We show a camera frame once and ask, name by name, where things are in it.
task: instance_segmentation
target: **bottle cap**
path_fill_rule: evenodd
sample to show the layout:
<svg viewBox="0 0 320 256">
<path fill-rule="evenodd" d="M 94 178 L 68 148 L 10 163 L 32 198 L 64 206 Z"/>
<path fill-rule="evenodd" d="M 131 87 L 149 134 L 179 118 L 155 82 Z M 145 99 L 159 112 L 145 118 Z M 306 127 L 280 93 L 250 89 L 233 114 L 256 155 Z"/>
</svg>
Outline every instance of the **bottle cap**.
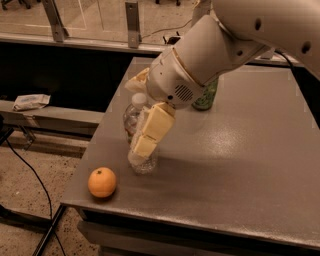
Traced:
<svg viewBox="0 0 320 256">
<path fill-rule="evenodd" d="M 148 99 L 144 93 L 139 92 L 132 96 L 131 102 L 135 108 L 142 109 L 145 105 L 148 104 Z"/>
</svg>

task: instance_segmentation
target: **green can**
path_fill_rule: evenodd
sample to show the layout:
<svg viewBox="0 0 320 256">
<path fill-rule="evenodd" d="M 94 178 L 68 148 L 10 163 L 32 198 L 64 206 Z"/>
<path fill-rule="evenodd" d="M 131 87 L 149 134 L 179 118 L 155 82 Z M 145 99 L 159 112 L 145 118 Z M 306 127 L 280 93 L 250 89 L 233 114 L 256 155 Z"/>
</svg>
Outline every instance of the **green can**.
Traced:
<svg viewBox="0 0 320 256">
<path fill-rule="evenodd" d="M 212 107 L 214 98 L 217 93 L 218 83 L 219 78 L 208 84 L 206 89 L 204 90 L 203 95 L 200 98 L 198 98 L 194 103 L 192 103 L 192 106 L 196 110 L 204 111 Z"/>
</svg>

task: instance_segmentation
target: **plastic water bottle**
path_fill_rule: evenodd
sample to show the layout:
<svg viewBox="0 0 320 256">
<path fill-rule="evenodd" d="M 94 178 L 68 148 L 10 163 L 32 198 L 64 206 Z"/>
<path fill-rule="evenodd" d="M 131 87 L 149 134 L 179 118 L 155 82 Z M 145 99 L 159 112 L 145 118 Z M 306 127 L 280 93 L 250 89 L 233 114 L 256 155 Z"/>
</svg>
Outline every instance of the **plastic water bottle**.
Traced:
<svg viewBox="0 0 320 256">
<path fill-rule="evenodd" d="M 132 96 L 131 104 L 123 114 L 123 123 L 129 144 L 131 144 L 132 138 L 137 131 L 138 118 L 144 106 L 150 108 L 147 96 L 144 93 L 136 93 Z M 154 150 L 145 162 L 139 165 L 131 164 L 131 166 L 137 174 L 147 174 L 155 169 L 157 160 L 157 150 Z"/>
</svg>

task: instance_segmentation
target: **orange fruit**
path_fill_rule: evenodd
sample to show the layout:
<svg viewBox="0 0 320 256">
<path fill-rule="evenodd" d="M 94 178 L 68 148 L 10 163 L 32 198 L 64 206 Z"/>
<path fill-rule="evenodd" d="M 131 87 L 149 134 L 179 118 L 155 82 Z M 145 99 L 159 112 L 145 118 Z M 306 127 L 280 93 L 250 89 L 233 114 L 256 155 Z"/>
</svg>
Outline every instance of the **orange fruit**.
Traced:
<svg viewBox="0 0 320 256">
<path fill-rule="evenodd" d="M 116 189 L 116 175 L 106 167 L 95 169 L 89 176 L 88 188 L 95 197 L 103 198 L 110 196 Z"/>
</svg>

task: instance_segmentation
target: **gray tabletop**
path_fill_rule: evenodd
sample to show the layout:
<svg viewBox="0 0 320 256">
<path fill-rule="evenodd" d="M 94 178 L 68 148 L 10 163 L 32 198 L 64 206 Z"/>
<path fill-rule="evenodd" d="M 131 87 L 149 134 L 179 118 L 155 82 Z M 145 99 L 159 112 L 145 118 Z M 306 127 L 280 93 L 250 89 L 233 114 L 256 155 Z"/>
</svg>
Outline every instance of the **gray tabletop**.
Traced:
<svg viewBox="0 0 320 256">
<path fill-rule="evenodd" d="M 122 114 L 132 94 L 123 85 L 150 63 L 133 59 L 61 203 L 320 249 L 320 133 L 291 72 L 223 75 L 213 108 L 177 111 L 156 172 L 138 176 L 127 161 Z M 118 178 L 108 200 L 87 189 L 100 166 Z"/>
</svg>

